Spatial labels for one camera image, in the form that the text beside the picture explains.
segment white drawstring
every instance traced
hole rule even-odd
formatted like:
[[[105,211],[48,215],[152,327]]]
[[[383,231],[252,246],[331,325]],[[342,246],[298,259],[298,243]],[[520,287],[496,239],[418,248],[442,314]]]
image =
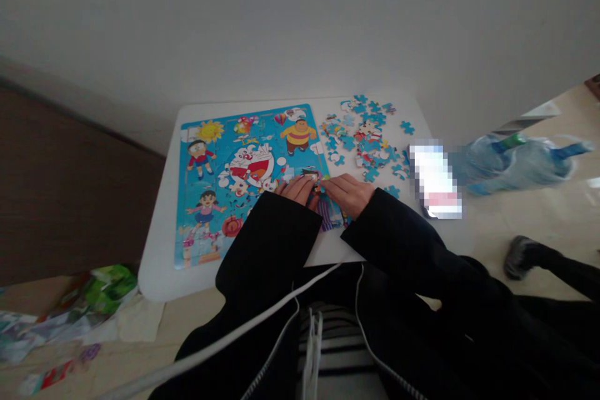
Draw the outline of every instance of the white drawstring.
[[[317,381],[319,379],[319,363],[321,362],[321,341],[323,340],[323,313],[319,318],[308,309],[310,326],[306,339],[306,360],[302,371],[302,400],[317,400]]]
[[[218,341],[213,342],[212,344],[197,351],[196,353],[191,354],[190,356],[187,356],[183,359],[180,359],[179,361],[174,362],[170,366],[157,369],[153,372],[150,372],[147,375],[129,381],[126,384],[123,384],[122,386],[116,387],[96,397],[96,400],[126,400],[128,398],[133,397],[136,394],[139,394],[140,392],[145,391],[146,389],[156,386],[157,384],[162,384],[165,381],[176,377],[177,375],[181,375],[182,373],[187,372],[188,370],[196,367],[198,364],[203,363],[214,354],[223,350],[225,347],[227,347],[235,340],[246,334],[258,324],[264,322],[267,318],[271,317],[273,314],[275,314],[277,311],[283,308],[291,299],[309,289],[317,281],[319,281],[322,278],[325,278],[327,275],[332,273],[335,269],[342,265],[344,260],[345,258],[341,262],[337,263],[335,266],[330,267],[323,273],[317,275],[305,285],[297,288],[294,292],[290,292],[288,295],[283,297],[269,309],[263,311],[261,314],[252,318],[245,324],[240,325],[234,331],[223,336]]]

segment white table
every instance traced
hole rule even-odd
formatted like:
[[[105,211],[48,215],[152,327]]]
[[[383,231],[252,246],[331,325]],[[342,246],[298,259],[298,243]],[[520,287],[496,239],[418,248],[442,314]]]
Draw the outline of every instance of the white table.
[[[348,97],[333,97],[311,100],[212,103],[183,107],[179,111],[175,123],[167,162],[162,174],[161,187],[156,199],[152,223],[139,270],[139,286],[142,293],[153,301],[169,301],[211,288],[214,286],[215,276],[221,264],[221,260],[218,260],[188,269],[176,270],[174,268],[179,146],[182,124],[308,103],[312,107],[315,122],[319,126],[325,120],[327,114],[336,113],[338,117],[347,114],[340,108],[340,102],[347,99]],[[383,138],[388,140],[390,145],[397,147],[399,152],[405,149],[413,138],[431,137],[427,123],[414,100],[399,99],[394,96],[369,96],[369,100],[376,101],[380,105],[392,103],[396,108],[397,111],[393,115],[387,115],[387,123],[382,128]],[[413,136],[405,134],[404,130],[400,128],[402,120],[410,122],[415,128]],[[321,135],[319,137],[322,145],[325,146],[324,137]],[[331,176],[348,172],[361,179],[363,170],[356,166],[354,155],[350,155],[350,152],[346,152],[341,148],[338,148],[338,152],[346,156],[346,163],[335,166],[328,161],[327,166]],[[401,201],[411,206],[415,211],[421,212],[414,195],[414,188],[411,186],[409,179],[402,181],[394,176],[391,170],[392,165],[395,164],[390,162],[380,170],[381,174],[375,179],[374,184],[380,188],[390,185],[397,186],[401,190]],[[436,228],[451,251],[457,254],[472,253],[473,238],[465,219],[433,220],[431,224]],[[346,261],[363,260],[357,252],[339,238],[342,232],[343,229],[338,228],[320,233],[306,265],[318,266],[337,263],[342,258],[346,258]]]

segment cartoon puzzle picture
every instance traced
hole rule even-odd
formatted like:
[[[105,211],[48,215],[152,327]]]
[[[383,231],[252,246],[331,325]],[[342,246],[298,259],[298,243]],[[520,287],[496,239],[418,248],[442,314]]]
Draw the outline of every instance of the cartoon puzzle picture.
[[[258,197],[303,174],[329,177],[307,104],[181,126],[175,268],[221,259]],[[340,227],[339,207],[315,185],[321,231]]]

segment white wall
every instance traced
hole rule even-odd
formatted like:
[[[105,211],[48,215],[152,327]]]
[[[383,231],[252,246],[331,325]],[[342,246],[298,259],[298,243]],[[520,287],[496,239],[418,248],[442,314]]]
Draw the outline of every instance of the white wall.
[[[158,150],[187,103],[402,89],[466,141],[600,72],[600,0],[0,0],[0,76]]]

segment striped shirt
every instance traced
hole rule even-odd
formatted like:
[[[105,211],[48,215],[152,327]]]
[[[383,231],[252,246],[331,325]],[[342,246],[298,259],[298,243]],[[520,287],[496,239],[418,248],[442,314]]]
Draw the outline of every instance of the striped shirt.
[[[321,358],[317,379],[317,398],[327,400],[387,399],[375,363],[367,350],[356,316],[342,306],[315,302],[313,315],[323,315]],[[308,308],[301,311],[298,383],[296,398],[302,396],[306,342],[309,334]]]

